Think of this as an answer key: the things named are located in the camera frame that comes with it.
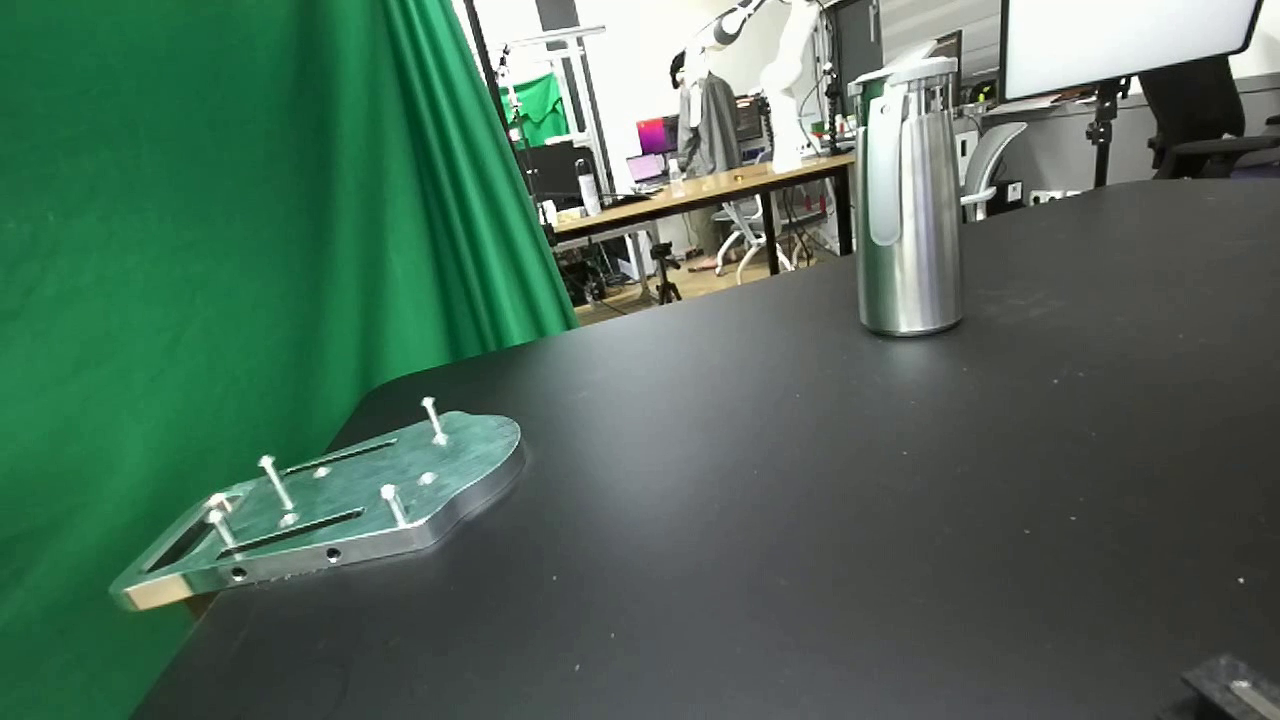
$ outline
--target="green fabric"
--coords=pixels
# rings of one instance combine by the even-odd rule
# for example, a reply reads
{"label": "green fabric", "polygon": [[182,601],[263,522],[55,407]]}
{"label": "green fabric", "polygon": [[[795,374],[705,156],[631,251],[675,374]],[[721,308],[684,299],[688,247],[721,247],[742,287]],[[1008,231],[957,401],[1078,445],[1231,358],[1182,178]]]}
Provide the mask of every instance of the green fabric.
{"label": "green fabric", "polygon": [[140,701],[107,582],[258,453],[572,322],[447,0],[5,0],[0,263],[0,715]]}
{"label": "green fabric", "polygon": [[521,127],[523,149],[542,149],[552,135],[567,135],[558,78],[538,76],[504,93],[504,120]]}

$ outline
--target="black tabletop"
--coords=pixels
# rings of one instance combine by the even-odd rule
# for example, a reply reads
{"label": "black tabletop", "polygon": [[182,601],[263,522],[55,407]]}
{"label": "black tabletop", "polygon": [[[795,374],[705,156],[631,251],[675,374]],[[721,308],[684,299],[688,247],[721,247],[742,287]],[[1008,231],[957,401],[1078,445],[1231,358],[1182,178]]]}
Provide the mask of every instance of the black tabletop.
{"label": "black tabletop", "polygon": [[532,473],[437,556],[219,595],[143,715],[1166,715],[1280,677],[1280,185],[964,226],[964,322],[853,261],[403,374]]}

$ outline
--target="black table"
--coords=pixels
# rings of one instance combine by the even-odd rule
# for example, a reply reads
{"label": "black table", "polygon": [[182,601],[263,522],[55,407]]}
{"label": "black table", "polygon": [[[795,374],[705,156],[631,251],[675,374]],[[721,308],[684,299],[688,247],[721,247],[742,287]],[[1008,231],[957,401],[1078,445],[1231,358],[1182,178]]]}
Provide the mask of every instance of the black table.
{"label": "black table", "polygon": [[219,595],[143,715],[1162,715],[1280,670],[1280,185],[964,226],[967,319],[853,261],[403,374],[532,475],[424,561]]}

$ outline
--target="stainless steel bottle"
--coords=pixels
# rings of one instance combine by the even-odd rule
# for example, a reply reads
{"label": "stainless steel bottle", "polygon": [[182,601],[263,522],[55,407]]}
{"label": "stainless steel bottle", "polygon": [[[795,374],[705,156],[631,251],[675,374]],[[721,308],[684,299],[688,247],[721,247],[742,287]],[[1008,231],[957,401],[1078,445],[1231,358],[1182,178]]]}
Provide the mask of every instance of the stainless steel bottle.
{"label": "stainless steel bottle", "polygon": [[951,78],[951,55],[853,78],[858,322],[878,336],[960,322]]}

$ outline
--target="desk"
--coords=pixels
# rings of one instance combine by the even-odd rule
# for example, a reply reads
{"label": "desk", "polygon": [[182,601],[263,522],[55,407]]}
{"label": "desk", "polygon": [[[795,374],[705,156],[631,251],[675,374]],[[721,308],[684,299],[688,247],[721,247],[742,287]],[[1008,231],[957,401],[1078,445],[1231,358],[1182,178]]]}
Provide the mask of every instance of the desk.
{"label": "desk", "polygon": [[737,195],[763,191],[767,270],[775,275],[775,226],[771,226],[771,200],[767,195],[775,188],[787,188],[787,185],[831,177],[831,185],[836,185],[836,236],[838,236],[838,257],[848,257],[853,251],[848,169],[853,169],[853,156],[814,156],[814,161],[804,161],[795,169],[747,162],[747,169],[731,169],[731,173],[667,185],[655,195],[644,195],[635,202],[615,202],[615,207],[604,207],[597,214],[567,214],[562,212],[562,214],[556,214],[552,231],[556,231],[556,241],[600,236],[600,231],[649,224],[649,220],[658,220],[658,214],[692,212],[692,207],[705,207],[705,202],[725,202],[725,200],[737,200]]}
{"label": "desk", "polygon": [[437,556],[225,590],[143,715],[1129,720],[1216,653],[1280,677],[1275,202],[967,224],[931,338],[858,332],[831,261],[383,382],[341,445],[437,393],[532,473]]}

